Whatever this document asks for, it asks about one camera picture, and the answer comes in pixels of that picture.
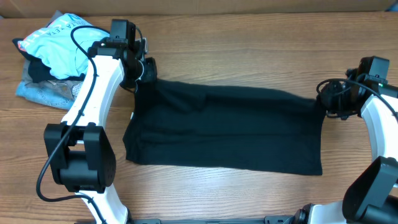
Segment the black t-shirt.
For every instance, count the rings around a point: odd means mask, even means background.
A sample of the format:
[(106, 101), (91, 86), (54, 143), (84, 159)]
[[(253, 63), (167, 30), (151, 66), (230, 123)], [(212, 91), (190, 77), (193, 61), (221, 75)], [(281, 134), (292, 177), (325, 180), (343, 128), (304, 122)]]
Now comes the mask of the black t-shirt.
[(140, 165), (321, 175), (325, 109), (280, 90), (139, 82), (124, 134)]

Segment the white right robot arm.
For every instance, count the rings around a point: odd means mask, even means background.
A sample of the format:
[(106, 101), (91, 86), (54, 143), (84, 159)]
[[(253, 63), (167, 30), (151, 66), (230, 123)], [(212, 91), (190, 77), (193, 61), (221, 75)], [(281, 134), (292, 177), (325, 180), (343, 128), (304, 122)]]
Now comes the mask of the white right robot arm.
[(285, 223), (397, 223), (397, 87), (385, 81), (322, 81), (317, 92), (331, 114), (357, 114), (369, 133), (372, 163), (347, 189), (343, 200), (308, 204)]

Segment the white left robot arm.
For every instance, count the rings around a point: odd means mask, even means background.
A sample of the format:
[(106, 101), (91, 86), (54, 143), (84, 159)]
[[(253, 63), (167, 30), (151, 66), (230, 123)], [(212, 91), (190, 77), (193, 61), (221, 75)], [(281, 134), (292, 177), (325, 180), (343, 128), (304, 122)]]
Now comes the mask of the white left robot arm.
[(132, 223), (129, 209), (113, 184), (116, 156), (105, 133), (106, 119), (119, 86), (131, 89), (137, 81), (154, 77), (153, 58), (145, 58), (147, 41), (105, 38), (88, 50), (89, 67), (73, 106), (58, 124), (48, 124), (44, 141), (48, 159), (40, 171), (36, 191), (47, 169), (56, 184), (85, 202), (95, 223)]

